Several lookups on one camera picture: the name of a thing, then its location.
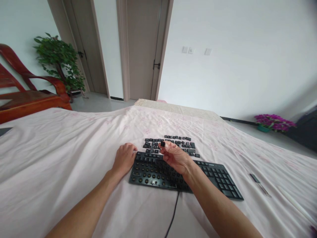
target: floor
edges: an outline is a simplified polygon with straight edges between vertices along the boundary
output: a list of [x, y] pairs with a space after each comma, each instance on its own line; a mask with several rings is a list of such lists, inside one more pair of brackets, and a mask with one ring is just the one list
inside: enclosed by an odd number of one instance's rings
[[[136, 100], [129, 100], [128, 102], [113, 100], [105, 97], [104, 94], [99, 93], [86, 93], [86, 96], [89, 99], [85, 99], [82, 96], [77, 96], [74, 98], [74, 102], [72, 103], [72, 109], [74, 111], [80, 112], [105, 112], [105, 111], [115, 111], [118, 109], [122, 109], [125, 107], [132, 106]], [[226, 121], [228, 124], [234, 126], [235, 128], [247, 133], [255, 138], [263, 140], [265, 142], [277, 145], [284, 149], [296, 152], [298, 154], [302, 154], [314, 159], [317, 159], [317, 153], [314, 151], [307, 149], [306, 147], [298, 144], [292, 139], [281, 133], [268, 132], [264, 133], [259, 130], [255, 126], [242, 124], [238, 122]]]
[[81, 95], [78, 95], [74, 98], [74, 102], [71, 104], [74, 111], [80, 112], [106, 112], [106, 111], [115, 111], [125, 107], [132, 106], [136, 100], [130, 99], [127, 102], [109, 99], [104, 94], [85, 93], [89, 99], [83, 98]]

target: wooden chair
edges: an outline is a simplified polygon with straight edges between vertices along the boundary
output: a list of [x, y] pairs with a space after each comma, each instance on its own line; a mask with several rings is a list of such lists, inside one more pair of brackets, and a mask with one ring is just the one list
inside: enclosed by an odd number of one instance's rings
[[[22, 76], [30, 88], [30, 90], [25, 90], [16, 78], [0, 64], [0, 88], [17, 87], [19, 89], [19, 92], [16, 93], [0, 95], [0, 99], [11, 99], [9, 103], [0, 107], [0, 124], [51, 107], [72, 110], [65, 86], [59, 79], [50, 76], [35, 76], [28, 71], [14, 51], [5, 44], [0, 44], [0, 54]], [[40, 78], [49, 81], [54, 85], [57, 95], [47, 90], [38, 91], [30, 81], [31, 78]]]

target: purple flowers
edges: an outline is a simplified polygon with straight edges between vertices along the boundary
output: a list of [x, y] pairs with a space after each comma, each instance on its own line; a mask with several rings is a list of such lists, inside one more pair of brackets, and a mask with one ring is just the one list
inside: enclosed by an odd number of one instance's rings
[[278, 116], [278, 115], [269, 115], [269, 114], [263, 114], [263, 115], [257, 115], [255, 116], [255, 119], [257, 120], [257, 124], [260, 124], [263, 127], [273, 129], [275, 131], [288, 131], [290, 127], [296, 127], [296, 124], [294, 122], [285, 120], [284, 118]]

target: hand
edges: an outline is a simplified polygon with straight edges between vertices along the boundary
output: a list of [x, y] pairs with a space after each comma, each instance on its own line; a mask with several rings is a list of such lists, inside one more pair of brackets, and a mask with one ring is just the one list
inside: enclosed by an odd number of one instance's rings
[[161, 143], [158, 146], [164, 155], [163, 160], [181, 175], [187, 173], [189, 167], [194, 163], [186, 152], [170, 141], [165, 141], [165, 147], [162, 147]]
[[113, 163], [111, 170], [115, 174], [123, 177], [127, 172], [130, 171], [136, 156], [134, 151], [137, 150], [138, 149], [136, 146], [132, 143], [125, 143], [124, 145], [120, 146], [117, 150], [115, 162]]

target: keyboard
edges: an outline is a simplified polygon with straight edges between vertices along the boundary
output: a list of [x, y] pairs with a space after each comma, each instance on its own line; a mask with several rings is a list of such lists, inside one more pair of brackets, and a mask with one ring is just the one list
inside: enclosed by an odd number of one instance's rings
[[[243, 201], [243, 197], [224, 165], [194, 160], [209, 180], [228, 198]], [[129, 183], [193, 193], [183, 176], [164, 160], [163, 155], [138, 151]]]

